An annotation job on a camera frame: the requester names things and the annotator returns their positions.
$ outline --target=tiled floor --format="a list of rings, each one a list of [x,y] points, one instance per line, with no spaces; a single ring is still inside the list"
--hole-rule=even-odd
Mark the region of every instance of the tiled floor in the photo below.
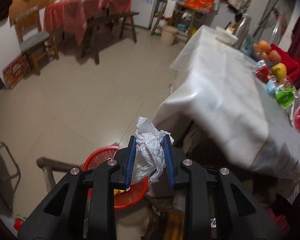
[[[114,142],[125,146],[136,118],[151,118],[168,96],[175,79],[168,67],[183,44],[166,47],[147,30],[137,33],[137,44],[127,32],[125,39],[103,49],[100,65],[92,57],[80,59],[70,39],[60,47],[60,60],[48,63],[40,76],[31,74],[13,90],[0,90],[0,140],[21,169],[14,214],[27,217],[46,195],[42,171],[35,163],[38,157],[81,164],[99,147]],[[143,220],[134,220],[135,214]],[[134,221],[142,226],[136,227]],[[117,212],[117,222],[119,239],[127,230],[134,230],[129,239],[140,239],[147,225],[144,203]]]

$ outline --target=green package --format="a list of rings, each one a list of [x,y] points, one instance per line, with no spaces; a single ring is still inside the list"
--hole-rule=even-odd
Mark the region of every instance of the green package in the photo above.
[[[282,106],[283,109],[286,109],[294,101],[294,95],[292,88],[277,88],[275,92],[275,99]]]

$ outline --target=white tablecloth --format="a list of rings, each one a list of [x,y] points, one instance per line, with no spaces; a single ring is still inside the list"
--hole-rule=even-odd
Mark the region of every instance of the white tablecloth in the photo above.
[[[300,179],[300,134],[251,73],[255,62],[215,37],[213,29],[202,26],[172,63],[178,75],[154,125],[171,131],[180,116],[187,116],[210,133],[229,162]]]

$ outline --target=cardboard box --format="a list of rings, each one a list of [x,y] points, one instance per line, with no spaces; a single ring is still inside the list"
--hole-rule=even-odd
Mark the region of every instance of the cardboard box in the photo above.
[[[214,0],[187,0],[185,6],[201,13],[209,14]]]
[[[3,70],[5,86],[7,88],[14,88],[30,70],[31,68],[26,55],[16,58]]]

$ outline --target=white bowl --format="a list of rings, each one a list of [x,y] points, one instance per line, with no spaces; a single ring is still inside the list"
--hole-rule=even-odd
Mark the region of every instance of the white bowl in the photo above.
[[[221,28],[219,26],[216,27],[215,31],[216,31],[217,39],[219,41],[224,42],[225,44],[233,45],[239,39],[237,36],[227,32],[224,28]]]

